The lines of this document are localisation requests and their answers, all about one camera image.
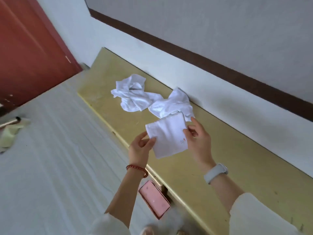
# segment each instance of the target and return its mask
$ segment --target wall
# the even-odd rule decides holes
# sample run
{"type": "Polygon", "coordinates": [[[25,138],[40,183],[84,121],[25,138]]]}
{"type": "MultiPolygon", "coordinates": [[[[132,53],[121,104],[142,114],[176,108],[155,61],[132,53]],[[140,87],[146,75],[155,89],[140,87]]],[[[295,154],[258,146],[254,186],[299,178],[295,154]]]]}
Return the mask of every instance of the wall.
{"type": "Polygon", "coordinates": [[[88,7],[313,103],[313,0],[86,0],[88,7]]]}
{"type": "Polygon", "coordinates": [[[106,47],[313,177],[313,123],[90,17],[84,0],[38,0],[78,62],[106,47]]]}

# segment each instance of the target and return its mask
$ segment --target smartwatch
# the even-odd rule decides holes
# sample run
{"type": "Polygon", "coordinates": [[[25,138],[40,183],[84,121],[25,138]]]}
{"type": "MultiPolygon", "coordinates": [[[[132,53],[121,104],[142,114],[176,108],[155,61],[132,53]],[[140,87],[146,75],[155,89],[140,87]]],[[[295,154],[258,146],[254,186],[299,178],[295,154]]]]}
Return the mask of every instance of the smartwatch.
{"type": "Polygon", "coordinates": [[[225,165],[219,163],[215,167],[213,167],[211,170],[209,170],[208,173],[204,175],[204,179],[206,183],[209,184],[213,180],[214,177],[216,177],[217,175],[221,173],[228,174],[228,169],[225,165]]]}

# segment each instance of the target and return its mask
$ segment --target red door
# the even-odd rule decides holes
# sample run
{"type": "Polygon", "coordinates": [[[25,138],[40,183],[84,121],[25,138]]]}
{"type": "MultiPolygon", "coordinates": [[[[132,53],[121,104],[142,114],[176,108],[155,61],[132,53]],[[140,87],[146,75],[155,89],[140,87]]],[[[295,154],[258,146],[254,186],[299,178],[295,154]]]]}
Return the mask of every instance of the red door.
{"type": "Polygon", "coordinates": [[[0,103],[9,111],[80,71],[34,5],[40,8],[36,0],[0,0],[0,103]]]}

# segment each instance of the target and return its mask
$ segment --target bracelet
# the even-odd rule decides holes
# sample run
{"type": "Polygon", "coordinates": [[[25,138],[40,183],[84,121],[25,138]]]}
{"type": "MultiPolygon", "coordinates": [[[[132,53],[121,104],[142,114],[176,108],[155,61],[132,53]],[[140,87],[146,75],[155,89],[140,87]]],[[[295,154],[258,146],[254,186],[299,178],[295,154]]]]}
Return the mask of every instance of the bracelet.
{"type": "Polygon", "coordinates": [[[143,172],[145,173],[145,175],[143,176],[143,178],[146,178],[146,177],[149,175],[149,174],[148,174],[148,171],[147,171],[145,168],[142,168],[142,167],[139,167],[139,166],[135,166],[135,165],[128,165],[128,166],[126,167],[126,170],[128,170],[128,168],[130,168],[130,167],[143,171],[143,172]]]}

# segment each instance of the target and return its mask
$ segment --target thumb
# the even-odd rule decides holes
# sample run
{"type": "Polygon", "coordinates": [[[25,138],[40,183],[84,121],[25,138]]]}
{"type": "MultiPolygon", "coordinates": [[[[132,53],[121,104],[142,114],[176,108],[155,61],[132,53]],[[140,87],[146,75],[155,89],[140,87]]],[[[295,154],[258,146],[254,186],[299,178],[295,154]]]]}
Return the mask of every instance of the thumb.
{"type": "Polygon", "coordinates": [[[192,136],[192,134],[190,133],[190,131],[188,129],[184,129],[183,132],[184,132],[184,134],[186,136],[187,143],[193,142],[195,140],[194,137],[192,136]]]}
{"type": "Polygon", "coordinates": [[[150,138],[149,141],[147,142],[147,144],[144,146],[144,148],[146,150],[150,151],[155,143],[156,143],[156,138],[155,137],[150,138]]]}

